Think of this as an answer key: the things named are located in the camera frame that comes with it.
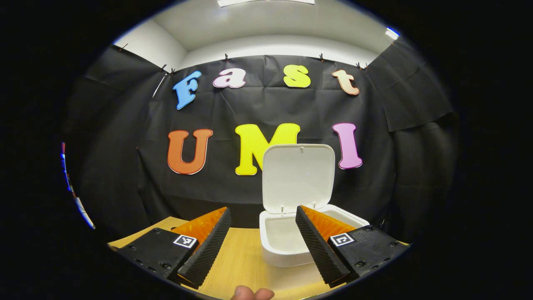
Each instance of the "white ceiling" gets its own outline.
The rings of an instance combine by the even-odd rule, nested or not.
[[[386,25],[345,0],[315,0],[315,5],[267,0],[223,8],[216,0],[188,0],[158,14],[154,21],[187,51],[273,34],[327,38],[375,53],[390,45]]]

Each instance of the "white plastic container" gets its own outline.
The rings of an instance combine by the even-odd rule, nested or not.
[[[296,225],[304,205],[360,228],[370,225],[328,204],[335,178],[335,152],[328,145],[287,144],[269,147],[263,156],[263,206],[259,232],[263,259],[277,267],[308,264],[313,258]]]

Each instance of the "colorful foam letter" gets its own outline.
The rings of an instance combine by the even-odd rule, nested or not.
[[[262,170],[263,155],[268,147],[278,144],[295,144],[299,131],[300,126],[297,124],[281,124],[269,143],[257,125],[237,126],[235,132],[240,135],[240,165],[235,169],[235,173],[237,175],[255,175],[257,168],[252,165],[252,155]]]
[[[220,76],[213,80],[213,86],[216,88],[225,88],[229,86],[232,89],[242,88],[246,82],[244,81],[244,76],[246,71],[239,68],[226,69],[219,73]]]
[[[359,89],[354,88],[352,86],[352,83],[350,80],[353,80],[353,76],[346,74],[345,70],[338,70],[332,73],[334,77],[337,77],[339,84],[341,85],[341,89],[345,91],[349,95],[358,95]]]
[[[211,129],[198,129],[192,134],[196,137],[195,159],[191,162],[184,162],[181,159],[183,141],[189,135],[185,130],[176,130],[168,134],[170,144],[168,145],[168,166],[178,174],[198,173],[205,164],[207,152],[207,139],[213,135]]]
[[[283,81],[287,86],[293,88],[307,88],[311,84],[311,79],[306,74],[309,73],[306,67],[297,65],[287,65],[283,68]]]
[[[184,80],[176,83],[173,90],[176,91],[177,94],[177,109],[182,109],[185,105],[191,103],[195,99],[195,94],[189,93],[189,91],[196,91],[198,88],[198,82],[195,78],[198,78],[201,76],[200,71],[194,71],[191,75],[185,77]]]
[[[363,160],[357,155],[356,139],[353,136],[356,126],[352,123],[339,123],[333,125],[333,130],[337,132],[341,142],[342,159],[338,163],[341,169],[358,168],[363,164]]]

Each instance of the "container lid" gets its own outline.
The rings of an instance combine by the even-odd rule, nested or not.
[[[328,145],[273,145],[263,155],[263,206],[272,214],[319,209],[331,198],[335,152]]]

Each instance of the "pink letter i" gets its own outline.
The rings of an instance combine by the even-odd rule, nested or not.
[[[339,123],[333,125],[333,130],[337,132],[341,143],[342,159],[338,163],[341,169],[358,168],[363,164],[363,160],[357,155],[356,140],[353,136],[356,126],[352,123]]]

